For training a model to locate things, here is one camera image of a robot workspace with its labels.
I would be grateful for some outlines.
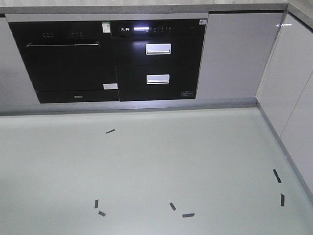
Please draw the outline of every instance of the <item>drawer handle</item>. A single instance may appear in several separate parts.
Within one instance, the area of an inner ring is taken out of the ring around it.
[[[146,44],[146,55],[170,55],[170,43]]]
[[[26,47],[69,47],[69,46],[100,46],[99,43],[92,44],[49,44],[49,45],[34,45],[32,43],[27,44]]]
[[[147,75],[147,84],[169,84],[169,74]]]

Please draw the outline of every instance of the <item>white cabinet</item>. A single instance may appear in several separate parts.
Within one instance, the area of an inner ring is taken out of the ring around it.
[[[281,140],[313,192],[313,75],[281,135]]]
[[[39,104],[5,18],[0,18],[0,105]]]
[[[313,34],[288,15],[257,95],[281,135],[313,70]]]
[[[255,97],[282,15],[209,13],[197,99]]]

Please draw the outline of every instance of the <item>tape strip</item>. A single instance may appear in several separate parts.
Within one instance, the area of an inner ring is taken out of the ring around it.
[[[94,207],[98,208],[98,204],[99,204],[99,200],[96,200],[95,203],[94,203]]]
[[[111,133],[111,132],[113,132],[113,131],[115,131],[115,129],[112,129],[112,130],[110,130],[110,131],[108,131],[108,132],[106,132],[106,133],[108,134],[108,133]]]
[[[174,206],[173,202],[170,203],[171,208],[175,211],[176,207]]]
[[[274,174],[275,174],[275,176],[276,176],[277,181],[278,181],[279,183],[281,183],[282,181],[280,180],[280,178],[279,178],[279,176],[278,176],[278,174],[277,174],[276,169],[273,169],[273,172],[274,172]]]
[[[105,214],[104,212],[102,212],[102,211],[99,211],[98,214],[99,214],[99,215],[102,215],[103,217],[106,216],[106,214]]]
[[[284,207],[285,206],[285,196],[281,193],[280,194],[280,206]]]
[[[187,218],[187,217],[193,217],[194,215],[195,215],[194,213],[183,214],[182,217],[183,217],[183,218]]]

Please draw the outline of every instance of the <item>gray floor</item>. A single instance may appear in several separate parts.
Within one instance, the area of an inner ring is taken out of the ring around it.
[[[0,117],[0,151],[1,235],[313,234],[257,108]]]

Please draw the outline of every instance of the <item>built-in oven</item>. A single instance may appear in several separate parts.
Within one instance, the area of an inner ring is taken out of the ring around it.
[[[10,23],[41,103],[119,100],[110,22]]]
[[[121,101],[196,97],[206,19],[111,21]]]

